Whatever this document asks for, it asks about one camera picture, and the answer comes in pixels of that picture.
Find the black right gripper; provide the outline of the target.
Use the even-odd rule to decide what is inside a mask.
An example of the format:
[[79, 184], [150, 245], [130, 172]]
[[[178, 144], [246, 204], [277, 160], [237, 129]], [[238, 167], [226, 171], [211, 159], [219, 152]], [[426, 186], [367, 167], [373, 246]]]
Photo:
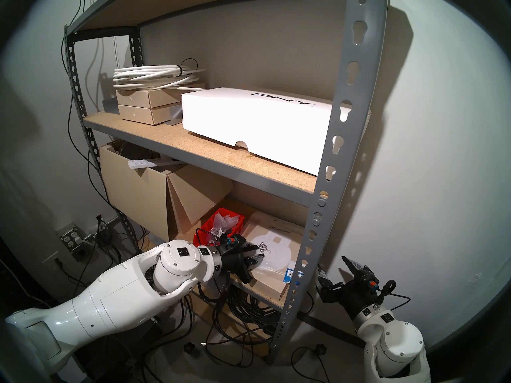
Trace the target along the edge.
[[323, 303], [337, 303], [354, 319], [360, 312], [376, 303], [379, 280], [368, 266], [342, 256], [342, 260], [353, 274], [347, 283], [333, 284], [321, 266], [317, 266], [317, 292]]

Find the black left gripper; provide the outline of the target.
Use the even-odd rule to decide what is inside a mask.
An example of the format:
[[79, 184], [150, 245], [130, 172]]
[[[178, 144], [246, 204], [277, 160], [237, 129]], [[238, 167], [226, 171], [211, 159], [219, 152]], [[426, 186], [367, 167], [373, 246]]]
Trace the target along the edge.
[[248, 284], [253, 277], [251, 269], [259, 266], [264, 259], [265, 244], [255, 245], [240, 234], [220, 238], [215, 249], [221, 257], [221, 273], [234, 274], [243, 284]]

